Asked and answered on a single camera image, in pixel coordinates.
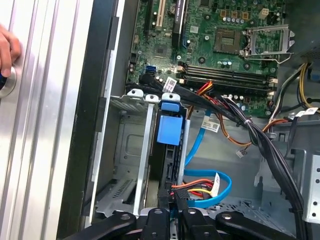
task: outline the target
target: motherboard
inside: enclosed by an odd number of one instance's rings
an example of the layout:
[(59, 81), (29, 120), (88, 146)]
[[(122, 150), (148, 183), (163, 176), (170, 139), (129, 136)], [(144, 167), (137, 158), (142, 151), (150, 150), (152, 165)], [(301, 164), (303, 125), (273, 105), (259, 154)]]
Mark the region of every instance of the motherboard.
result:
[(248, 116), (267, 117), (277, 59), (294, 43), (282, 25), (285, 7), (285, 0), (140, 0), (127, 81), (149, 73), (191, 91), (212, 81)]

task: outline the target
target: green circuit board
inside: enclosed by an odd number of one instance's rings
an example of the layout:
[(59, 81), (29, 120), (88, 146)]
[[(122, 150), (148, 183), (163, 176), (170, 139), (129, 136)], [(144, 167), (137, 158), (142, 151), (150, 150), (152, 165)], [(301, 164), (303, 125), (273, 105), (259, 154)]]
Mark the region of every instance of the green circuit board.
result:
[[(186, 0), (183, 44), (179, 48), (172, 47), (175, 1), (153, 0), (150, 23), (157, 21), (156, 17), (152, 17), (152, 13), (158, 13), (159, 5), (163, 2), (165, 2), (165, 14), (162, 27), (151, 26), (147, 35), (144, 33), (144, 27), (148, 1), (141, 0), (139, 3), (131, 50), (135, 55), (136, 64), (134, 70), (128, 71), (128, 81), (138, 83), (145, 67), (152, 65), (157, 67), (155, 76), (165, 82), (168, 77), (175, 78), (178, 61), (205, 68), (271, 77), (277, 75), (276, 62), (246, 60), (238, 51), (244, 49), (247, 44), (243, 31), (271, 24), (270, 19), (259, 18), (262, 9), (268, 9), (270, 13), (281, 13), (276, 22), (272, 20), (272, 25), (282, 23), (284, 0)], [(231, 30), (234, 38), (229, 38), (226, 30)], [(257, 51), (276, 51), (280, 47), (280, 39), (280, 31), (260, 34), (256, 40)], [(229, 50), (238, 54), (221, 51), (221, 44), (230, 45)], [(247, 115), (266, 117), (269, 114), (266, 110), (268, 101), (266, 97), (251, 96), (248, 102), (245, 102), (246, 99), (238, 99), (236, 102), (245, 106)]]

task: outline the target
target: white label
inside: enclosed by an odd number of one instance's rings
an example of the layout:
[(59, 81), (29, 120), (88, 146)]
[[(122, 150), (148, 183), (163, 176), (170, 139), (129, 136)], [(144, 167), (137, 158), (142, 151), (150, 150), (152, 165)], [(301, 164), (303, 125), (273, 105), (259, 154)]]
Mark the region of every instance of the white label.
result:
[(299, 117), (302, 117), (304, 115), (313, 115), (315, 114), (317, 111), (318, 111), (318, 107), (311, 107), (311, 108), (308, 108), (307, 110), (305, 111), (300, 111), (297, 113), (297, 115), (295, 115), (297, 118)]
[(300, 112), (298, 112), (295, 116), (296, 116), (297, 118), (300, 118), (301, 116), (303, 116), (303, 115), (305, 114), (305, 112), (306, 112), (306, 111), (300, 111)]
[(242, 154), (242, 152), (239, 150), (235, 153), (240, 159), (242, 159), (244, 157), (244, 155)]
[(164, 93), (172, 93), (173, 90), (175, 89), (176, 84), (177, 84), (176, 80), (174, 80), (172, 77), (168, 77), (166, 79), (166, 82), (165, 82), (164, 86), (163, 86), (162, 92), (164, 92)]
[(199, 32), (199, 27), (197, 27), (197, 26), (190, 27), (190, 33), (197, 34), (198, 32)]
[(215, 177), (214, 177), (213, 187), (212, 187), (212, 190), (211, 190), (211, 193), (210, 193), (211, 197), (214, 198), (214, 197), (218, 196), (219, 188), (220, 188), (220, 176), (216, 172), (215, 173)]
[(219, 130), (220, 124), (214, 122), (213, 118), (210, 118), (209, 116), (204, 116), (201, 127), (203, 129), (217, 133)]
[(319, 109), (318, 107), (308, 108), (307, 110), (305, 110), (304, 115), (313, 115), (318, 111), (318, 109)]

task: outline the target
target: finger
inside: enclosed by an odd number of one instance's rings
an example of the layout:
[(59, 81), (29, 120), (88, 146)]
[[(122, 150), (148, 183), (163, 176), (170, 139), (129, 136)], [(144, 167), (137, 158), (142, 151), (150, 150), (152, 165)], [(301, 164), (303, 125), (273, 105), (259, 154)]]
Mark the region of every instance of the finger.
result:
[(14, 63), (16, 59), (20, 56), (21, 54), (21, 46), (18, 38), (13, 35), (11, 32), (8, 30), (4, 29), (3, 27), (1, 28), (1, 32), (4, 35), (4, 37), (8, 40), (10, 43), (10, 55), (11, 55), (11, 61)]
[(5, 78), (11, 75), (11, 55), (10, 44), (3, 34), (0, 34), (0, 59), (1, 59), (1, 75)]

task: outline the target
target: blue sata port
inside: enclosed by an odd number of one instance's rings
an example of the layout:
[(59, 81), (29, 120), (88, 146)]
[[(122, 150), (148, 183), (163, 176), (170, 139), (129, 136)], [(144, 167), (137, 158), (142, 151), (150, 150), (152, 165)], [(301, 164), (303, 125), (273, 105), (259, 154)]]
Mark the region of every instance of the blue sata port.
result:
[(155, 75), (157, 72), (157, 67), (156, 66), (146, 66), (145, 67), (145, 73), (150, 74), (150, 75)]

